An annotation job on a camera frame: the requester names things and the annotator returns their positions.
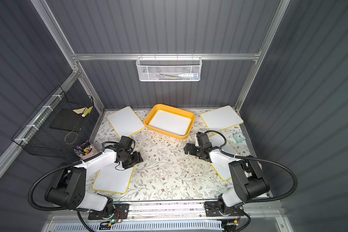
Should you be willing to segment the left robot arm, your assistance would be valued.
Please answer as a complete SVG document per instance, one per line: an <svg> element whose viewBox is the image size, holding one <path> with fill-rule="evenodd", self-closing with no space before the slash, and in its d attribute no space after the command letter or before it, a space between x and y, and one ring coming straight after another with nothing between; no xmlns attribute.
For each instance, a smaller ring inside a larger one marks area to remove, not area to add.
<svg viewBox="0 0 348 232"><path fill-rule="evenodd" d="M108 199L99 192L126 193L134 168L142 161L138 148L122 157L107 148L81 164L56 171L44 198L68 210L103 211Z"/></svg>

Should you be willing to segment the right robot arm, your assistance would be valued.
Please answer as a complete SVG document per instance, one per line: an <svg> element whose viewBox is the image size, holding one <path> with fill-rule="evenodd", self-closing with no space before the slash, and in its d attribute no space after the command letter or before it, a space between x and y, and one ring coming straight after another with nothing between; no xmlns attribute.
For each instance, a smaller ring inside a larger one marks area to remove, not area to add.
<svg viewBox="0 0 348 232"><path fill-rule="evenodd" d="M270 190L264 173L255 160L227 155L224 150L211 145L196 146L187 143L184 153L217 164L230 173L233 186L218 197L217 206L214 207L223 215L229 214L232 207L246 204Z"/></svg>

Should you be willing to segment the right whiteboard under arm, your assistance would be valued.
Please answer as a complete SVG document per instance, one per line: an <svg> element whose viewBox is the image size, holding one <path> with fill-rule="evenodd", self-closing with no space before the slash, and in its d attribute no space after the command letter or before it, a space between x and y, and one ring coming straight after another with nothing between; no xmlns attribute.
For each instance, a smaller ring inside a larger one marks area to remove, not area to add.
<svg viewBox="0 0 348 232"><path fill-rule="evenodd" d="M230 153L231 156L224 155L220 152L218 148L211 151L210 156L210 162L213 166L214 170L218 174L218 176L223 180L227 181L231 179L231 173L229 168L229 163L233 161L239 161L241 159L235 158L235 156L238 154L237 151L231 146L229 142L226 143L225 146L222 147L224 152Z"/></svg>

